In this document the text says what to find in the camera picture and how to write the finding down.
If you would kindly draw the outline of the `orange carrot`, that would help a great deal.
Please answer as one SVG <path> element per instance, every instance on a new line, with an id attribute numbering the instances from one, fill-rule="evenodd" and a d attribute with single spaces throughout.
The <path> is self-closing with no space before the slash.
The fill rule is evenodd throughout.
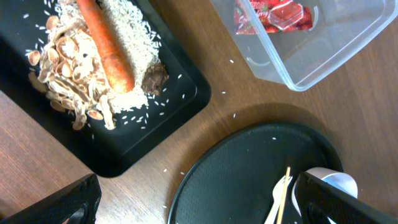
<path id="1" fill-rule="evenodd" d="M 79 10 L 91 32 L 110 87 L 119 94 L 135 87 L 133 68 L 95 0 L 77 0 Z"/>

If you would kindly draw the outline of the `red snack wrapper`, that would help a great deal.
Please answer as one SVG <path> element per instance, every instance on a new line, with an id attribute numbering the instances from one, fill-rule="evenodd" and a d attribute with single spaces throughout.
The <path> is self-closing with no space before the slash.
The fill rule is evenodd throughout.
<path id="1" fill-rule="evenodd" d="M 310 30 L 313 27 L 310 8 L 294 0 L 249 0 L 248 2 L 269 34 Z M 254 35 L 256 31 L 243 6 L 243 1 L 235 0 L 235 32 L 237 35 Z"/>

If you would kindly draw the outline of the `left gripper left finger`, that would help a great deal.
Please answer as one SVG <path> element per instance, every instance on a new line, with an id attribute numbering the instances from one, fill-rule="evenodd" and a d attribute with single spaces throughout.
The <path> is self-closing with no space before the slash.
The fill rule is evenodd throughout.
<path id="1" fill-rule="evenodd" d="M 96 174 L 88 174 L 22 211 L 1 220 L 7 223 L 95 224 L 101 200 Z"/>

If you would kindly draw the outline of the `wooden chopstick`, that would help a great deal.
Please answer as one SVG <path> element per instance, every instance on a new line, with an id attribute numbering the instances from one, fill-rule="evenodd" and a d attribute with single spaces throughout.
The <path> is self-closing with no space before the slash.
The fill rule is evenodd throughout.
<path id="1" fill-rule="evenodd" d="M 278 214 L 277 214 L 276 224 L 281 224 L 282 220 L 283 220 L 285 201 L 286 201 L 286 197 L 287 197 L 287 189 L 288 189 L 288 186 L 291 181 L 290 170 L 291 170 L 291 167 L 287 167 L 287 171 L 285 173 L 284 185 L 283 185 L 283 189 L 282 189 L 281 201 L 280 201 L 279 210 L 278 210 Z"/>

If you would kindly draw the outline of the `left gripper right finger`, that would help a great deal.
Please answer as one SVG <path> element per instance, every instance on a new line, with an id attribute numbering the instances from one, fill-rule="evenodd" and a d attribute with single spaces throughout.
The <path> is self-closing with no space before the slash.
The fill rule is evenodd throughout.
<path id="1" fill-rule="evenodd" d="M 380 212 L 308 172 L 299 174 L 295 198 L 303 223 L 397 224 Z"/>

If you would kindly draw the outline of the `white bowl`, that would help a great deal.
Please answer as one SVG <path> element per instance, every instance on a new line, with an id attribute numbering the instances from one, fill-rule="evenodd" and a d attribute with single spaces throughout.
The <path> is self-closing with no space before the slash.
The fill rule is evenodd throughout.
<path id="1" fill-rule="evenodd" d="M 344 193 L 349 194 L 354 198 L 358 198 L 358 186 L 352 176 L 344 172 L 338 172 L 324 167 L 314 167 L 307 170 L 307 172 Z"/>

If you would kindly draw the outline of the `black rectangular tray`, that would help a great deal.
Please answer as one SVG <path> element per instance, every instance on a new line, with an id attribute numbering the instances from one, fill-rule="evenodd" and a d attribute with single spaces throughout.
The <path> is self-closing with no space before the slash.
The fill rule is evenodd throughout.
<path id="1" fill-rule="evenodd" d="M 1 91 L 62 143 L 95 174 L 116 177 L 194 117 L 209 102 L 206 78 L 173 36 L 152 4 L 136 0 L 144 22 L 160 42 L 160 61 L 169 79 L 160 96 L 140 109 L 115 116 L 116 127 L 107 130 L 102 121 L 89 119 L 75 131 L 73 113 L 61 113 L 31 84 L 26 53 L 41 46 L 46 35 L 39 29 L 46 13 L 55 12 L 53 1 L 1 2 Z"/>

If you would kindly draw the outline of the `round black serving tray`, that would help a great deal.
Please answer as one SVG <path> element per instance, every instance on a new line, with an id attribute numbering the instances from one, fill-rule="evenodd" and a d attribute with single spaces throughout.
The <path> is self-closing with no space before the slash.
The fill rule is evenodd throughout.
<path id="1" fill-rule="evenodd" d="M 264 223 L 272 190 L 290 169 L 293 180 L 313 167 L 342 171 L 335 148 L 297 123 L 238 131 L 209 149 L 178 188 L 168 223 Z"/>

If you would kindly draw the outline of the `pile of rice and shells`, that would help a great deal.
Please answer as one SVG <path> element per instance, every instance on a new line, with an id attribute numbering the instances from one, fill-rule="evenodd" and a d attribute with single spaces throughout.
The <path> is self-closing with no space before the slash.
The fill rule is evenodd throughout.
<path id="1" fill-rule="evenodd" d="M 26 53 L 31 85 L 59 112 L 73 113 L 72 128 L 83 129 L 89 119 L 116 127 L 115 116 L 140 109 L 155 95 L 141 88 L 146 70 L 160 61 L 160 42 L 132 1 L 99 1 L 98 5 L 133 68 L 135 87 L 119 94 L 109 85 L 91 32 L 76 1 L 53 1 L 39 29 L 46 35 L 41 46 Z"/>

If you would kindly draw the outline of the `white plastic fork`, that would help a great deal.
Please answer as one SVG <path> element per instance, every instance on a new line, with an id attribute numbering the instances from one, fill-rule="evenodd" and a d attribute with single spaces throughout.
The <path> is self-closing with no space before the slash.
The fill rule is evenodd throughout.
<path id="1" fill-rule="evenodd" d="M 285 176 L 283 176 L 273 188 L 273 204 L 264 224 L 274 224 L 282 200 L 282 190 L 284 188 Z"/>

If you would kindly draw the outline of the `clear plastic bin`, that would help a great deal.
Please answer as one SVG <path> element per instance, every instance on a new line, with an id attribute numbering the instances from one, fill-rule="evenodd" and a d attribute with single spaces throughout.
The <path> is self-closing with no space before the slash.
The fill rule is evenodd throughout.
<path id="1" fill-rule="evenodd" d="M 236 34 L 235 0 L 211 3 L 254 76 L 293 91 L 305 91 L 334 72 L 397 17 L 397 0 L 296 0 L 310 8 L 313 27 L 269 34 L 249 0 L 238 1 L 256 34 Z"/>

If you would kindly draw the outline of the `brown food lump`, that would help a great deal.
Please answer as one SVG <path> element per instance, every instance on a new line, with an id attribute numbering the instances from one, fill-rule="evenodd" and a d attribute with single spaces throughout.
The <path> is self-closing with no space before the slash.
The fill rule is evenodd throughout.
<path id="1" fill-rule="evenodd" d="M 141 88 L 144 93 L 159 96 L 163 90 L 163 85 L 168 79 L 169 75 L 165 65 L 157 63 L 146 70 Z"/>

